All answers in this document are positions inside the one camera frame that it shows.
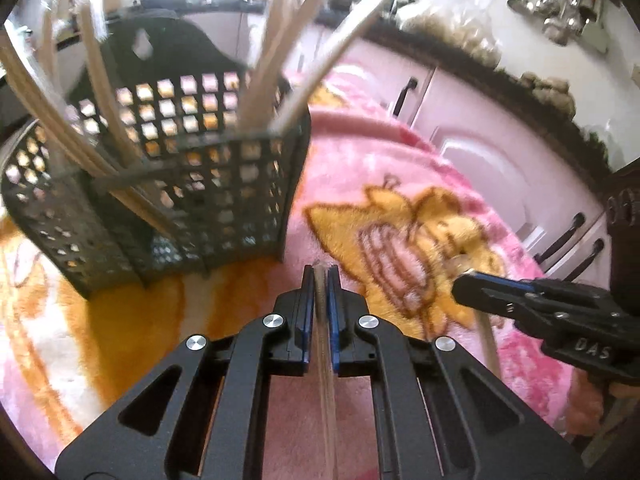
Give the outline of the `chopsticks thin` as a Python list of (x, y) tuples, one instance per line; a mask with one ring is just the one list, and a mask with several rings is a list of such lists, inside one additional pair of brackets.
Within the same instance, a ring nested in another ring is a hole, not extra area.
[[(454, 256), (454, 258), (448, 261), (448, 266), (449, 273), (453, 278), (457, 278), (459, 275), (473, 270), (471, 260), (467, 255)], [(489, 315), (479, 310), (474, 310), (473, 313), (477, 333), (480, 337), (480, 346), (482, 347), (485, 366), (498, 379), (502, 379), (498, 347), (494, 332), (492, 331)]]

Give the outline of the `chopsticks wide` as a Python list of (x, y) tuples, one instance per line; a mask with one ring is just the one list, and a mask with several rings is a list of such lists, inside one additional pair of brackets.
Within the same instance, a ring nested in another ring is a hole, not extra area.
[(303, 114), (307, 102), (324, 76), (332, 70), (352, 43), (362, 36), (378, 19), (387, 0), (361, 0), (341, 21), (324, 45), (322, 55), (306, 73), (302, 82), (286, 97), (278, 109), (278, 114), (270, 122), (268, 131), (277, 134), (286, 133)]

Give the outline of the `chopsticks crossed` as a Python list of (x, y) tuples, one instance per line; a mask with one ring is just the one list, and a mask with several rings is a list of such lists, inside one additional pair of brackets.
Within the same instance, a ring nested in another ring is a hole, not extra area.
[(47, 76), (50, 86), (60, 92), (60, 80), (58, 79), (58, 63), (56, 62), (56, 41), (54, 23), (58, 14), (58, 0), (41, 0), (42, 23), (37, 60)]

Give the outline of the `ginger roots pile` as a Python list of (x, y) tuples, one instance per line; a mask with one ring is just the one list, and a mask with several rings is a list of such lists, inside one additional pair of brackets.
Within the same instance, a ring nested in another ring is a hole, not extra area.
[(574, 119), (576, 102), (570, 93), (570, 83), (566, 79), (540, 78), (535, 73), (525, 72), (518, 78), (518, 82), (528, 89), (537, 101), (552, 106), (569, 120)]

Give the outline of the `clear plastic food bag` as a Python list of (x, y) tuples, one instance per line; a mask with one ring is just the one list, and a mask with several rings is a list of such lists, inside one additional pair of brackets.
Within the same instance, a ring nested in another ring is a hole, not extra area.
[(421, 36), (433, 36), (463, 51), (476, 62), (492, 68), (501, 61), (501, 49), (488, 14), (474, 6), (430, 6), (410, 3), (396, 14), (399, 28)]

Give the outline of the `dark green utensil basket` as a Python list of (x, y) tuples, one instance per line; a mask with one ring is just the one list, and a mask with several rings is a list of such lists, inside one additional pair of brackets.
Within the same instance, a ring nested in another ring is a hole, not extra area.
[(1, 177), (23, 233), (82, 296), (281, 258), (310, 117), (282, 136), (235, 134), (247, 68), (169, 11), (116, 21), (101, 51), (138, 161), (106, 178), (55, 167), (43, 128), (26, 125)]

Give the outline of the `hanging steel spatula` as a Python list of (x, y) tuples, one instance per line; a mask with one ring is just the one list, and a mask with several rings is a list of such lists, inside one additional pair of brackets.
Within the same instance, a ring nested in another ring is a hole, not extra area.
[(610, 36), (603, 25), (603, 11), (605, 0), (594, 0), (592, 18), (588, 18), (582, 28), (580, 39), (588, 48), (606, 55), (610, 45)]

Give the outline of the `hanging steel ladle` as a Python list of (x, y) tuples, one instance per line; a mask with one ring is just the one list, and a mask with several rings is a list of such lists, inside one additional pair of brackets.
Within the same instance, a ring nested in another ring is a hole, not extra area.
[(535, 9), (535, 5), (530, 0), (508, 0), (506, 5), (512, 12), (523, 16), (531, 16)]

